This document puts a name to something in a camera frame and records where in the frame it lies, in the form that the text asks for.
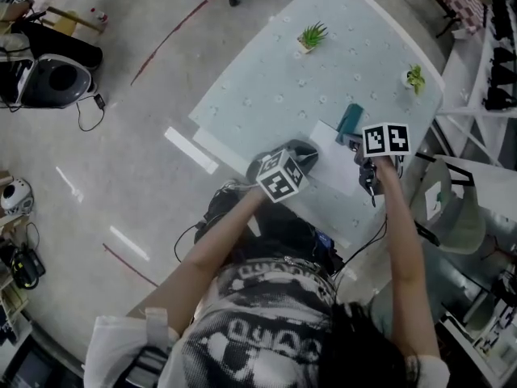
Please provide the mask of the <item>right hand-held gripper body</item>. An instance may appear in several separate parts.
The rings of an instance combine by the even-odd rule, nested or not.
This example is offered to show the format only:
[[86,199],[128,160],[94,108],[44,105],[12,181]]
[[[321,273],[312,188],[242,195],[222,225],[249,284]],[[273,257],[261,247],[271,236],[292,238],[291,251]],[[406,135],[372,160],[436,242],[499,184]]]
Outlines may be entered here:
[[405,156],[411,155],[409,126],[381,123],[364,126],[350,141],[355,152],[354,162],[359,166],[359,184],[370,195],[380,195],[373,158],[389,157],[399,177],[403,174]]

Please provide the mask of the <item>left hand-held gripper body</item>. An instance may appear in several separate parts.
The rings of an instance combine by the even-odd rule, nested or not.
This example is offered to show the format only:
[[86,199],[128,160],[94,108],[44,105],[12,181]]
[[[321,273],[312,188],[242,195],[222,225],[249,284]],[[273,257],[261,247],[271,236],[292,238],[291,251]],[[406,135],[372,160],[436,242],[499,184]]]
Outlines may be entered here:
[[273,203],[278,203],[309,186],[308,174],[318,158],[315,147],[293,139],[257,155],[246,170],[246,178],[256,183]]

